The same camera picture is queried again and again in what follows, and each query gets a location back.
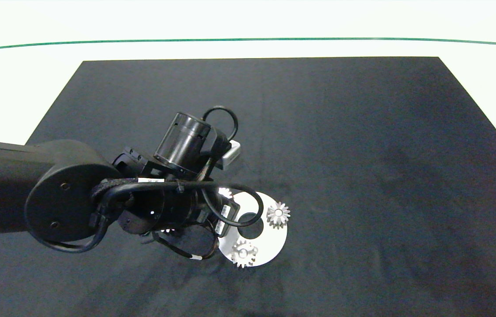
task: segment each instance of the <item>black cable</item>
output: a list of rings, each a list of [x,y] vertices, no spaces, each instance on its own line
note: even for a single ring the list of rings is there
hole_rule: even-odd
[[[109,189],[104,195],[103,198],[101,199],[101,203],[99,206],[105,210],[110,209],[111,206],[111,201],[115,201],[117,197],[120,197],[122,195],[132,193],[135,191],[156,191],[156,190],[172,190],[176,189],[178,186],[177,182],[161,182],[161,183],[132,183],[132,184],[123,184],[119,185],[117,187],[113,187]],[[232,221],[223,215],[220,214],[219,211],[216,210],[214,205],[211,203],[210,199],[208,199],[208,194],[206,191],[202,190],[203,192],[203,197],[207,201],[207,206],[211,209],[212,213],[222,222],[232,225],[233,227],[247,227],[248,225],[253,225],[260,219],[261,215],[264,213],[264,202],[261,200],[260,195],[256,193],[253,189],[241,185],[241,184],[220,184],[216,182],[179,182],[179,186],[182,189],[208,189],[208,188],[216,188],[216,187],[228,187],[228,188],[233,188],[233,189],[238,189],[240,191],[244,191],[250,196],[254,197],[256,199],[256,202],[258,204],[258,211],[254,217],[252,217],[250,220],[247,221]]]
[[[100,215],[99,226],[97,227],[97,231],[93,238],[83,245],[70,244],[70,243],[62,243],[51,240],[42,239],[42,237],[38,236],[36,232],[29,229],[29,233],[33,236],[37,241],[44,244],[47,247],[50,247],[53,250],[66,252],[66,253],[82,253],[85,251],[89,251],[96,247],[103,237],[105,237],[105,233],[107,233],[107,228],[109,227],[108,219],[104,215]]]
[[[223,107],[223,106],[214,106],[212,107],[211,109],[207,110],[204,114],[203,114],[203,117],[201,118],[203,121],[207,121],[207,116],[215,111],[215,110],[224,110],[226,112],[228,112],[228,114],[230,114],[230,116],[232,117],[232,121],[234,121],[234,129],[232,129],[232,133],[228,136],[228,141],[231,141],[232,138],[234,138],[236,136],[236,132],[238,132],[238,117],[236,117],[236,114],[234,114],[234,112],[226,107]]]
[[[161,243],[161,244],[165,245],[166,247],[169,247],[169,249],[171,249],[171,251],[174,251],[175,253],[177,253],[177,254],[179,254],[179,255],[181,255],[183,257],[186,257],[188,259],[198,259],[198,260],[209,259],[209,258],[211,258],[214,255],[215,251],[218,249],[218,234],[214,230],[214,227],[212,226],[212,223],[210,221],[206,221],[206,223],[208,223],[208,225],[210,227],[210,228],[207,228],[207,229],[211,232],[211,234],[213,236],[213,244],[212,244],[211,250],[209,250],[209,252],[207,252],[204,255],[196,255],[196,254],[191,254],[189,252],[183,251],[182,249],[180,249],[179,247],[176,247],[175,245],[169,243],[166,239],[163,239],[159,235],[153,241],[156,241],[158,243]]]
[[[216,182],[161,182],[161,183],[126,183],[122,185],[117,185],[115,187],[109,188],[103,197],[101,197],[101,201],[99,202],[99,206],[97,207],[97,214],[99,216],[99,224],[97,227],[97,231],[93,238],[83,245],[75,245],[70,243],[61,243],[56,241],[50,241],[46,239],[42,239],[42,237],[38,236],[36,232],[29,229],[29,233],[40,243],[43,245],[50,247],[56,251],[66,252],[66,253],[81,253],[85,251],[89,251],[96,247],[99,242],[107,233],[107,228],[109,227],[109,217],[111,216],[111,212],[117,207],[116,202],[119,198],[140,191],[157,191],[157,190],[174,190],[177,187],[181,187],[182,189],[201,189],[203,192],[203,196],[205,200],[207,200],[207,205],[211,209],[211,211],[216,215],[218,219],[221,221],[233,225],[235,227],[246,227],[248,225],[254,224],[263,214],[264,212],[264,203],[261,200],[260,196],[251,188],[240,185],[240,184],[219,184]],[[216,187],[228,187],[233,189],[239,189],[240,191],[247,192],[251,196],[253,196],[258,203],[258,212],[257,214],[248,221],[231,221],[226,217],[222,216],[212,205],[210,199],[208,199],[208,194],[205,191],[207,188],[216,188]]]

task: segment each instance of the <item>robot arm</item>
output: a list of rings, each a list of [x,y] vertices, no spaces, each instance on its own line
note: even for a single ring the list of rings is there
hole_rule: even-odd
[[[231,114],[235,128],[230,136],[206,122],[213,110]],[[252,189],[209,178],[215,166],[223,168],[238,154],[238,143],[231,144],[237,128],[236,115],[224,107],[212,108],[202,119],[178,113],[153,156],[129,147],[113,164],[74,140],[37,146],[0,143],[0,233],[28,231],[47,247],[79,253],[95,247],[118,221],[126,232],[180,253],[155,231],[203,225],[217,245],[229,225],[251,225],[264,208]],[[230,220],[239,206],[217,194],[221,186],[249,193],[258,213],[248,221]],[[224,226],[217,232],[219,221]],[[84,245],[68,243],[91,236]]]

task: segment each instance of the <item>white disc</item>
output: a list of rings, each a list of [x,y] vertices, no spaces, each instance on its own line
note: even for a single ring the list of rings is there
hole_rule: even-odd
[[[287,224],[283,227],[274,228],[266,219],[268,207],[275,208],[277,202],[264,193],[258,192],[258,195],[260,195],[261,200],[264,202],[264,212],[261,215],[261,220],[264,222],[264,229],[261,234],[254,239],[246,239],[240,235],[237,227],[230,226],[226,236],[218,238],[220,243],[218,248],[230,261],[232,261],[232,246],[240,238],[246,242],[252,243],[252,245],[257,248],[256,260],[253,262],[253,265],[249,266],[258,266],[268,263],[279,254],[285,244],[285,240],[287,239]],[[238,221],[238,219],[246,213],[257,213],[258,206],[256,199],[249,193],[237,193],[234,195],[234,201],[240,205],[240,210],[234,221]]]

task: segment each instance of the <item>black cylinder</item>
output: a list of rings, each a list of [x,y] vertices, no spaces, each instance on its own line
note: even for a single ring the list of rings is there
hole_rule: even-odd
[[[47,239],[83,239],[93,233],[91,188],[117,177],[111,164],[78,141],[0,143],[0,233],[27,231],[30,225]]]
[[[207,122],[178,112],[154,156],[179,174],[194,177],[208,160],[200,151],[210,131]]]

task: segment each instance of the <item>black cable tie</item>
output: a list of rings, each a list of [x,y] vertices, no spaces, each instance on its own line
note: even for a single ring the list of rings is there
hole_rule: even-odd
[[[142,239],[142,241],[140,242],[141,244],[148,244],[156,242],[158,239],[160,239],[160,235],[157,232],[149,231],[147,233],[144,233],[143,235],[140,235],[140,238]]]
[[[185,187],[183,187],[183,185],[179,181],[176,181],[176,183],[177,183],[177,192],[178,193],[185,192]]]

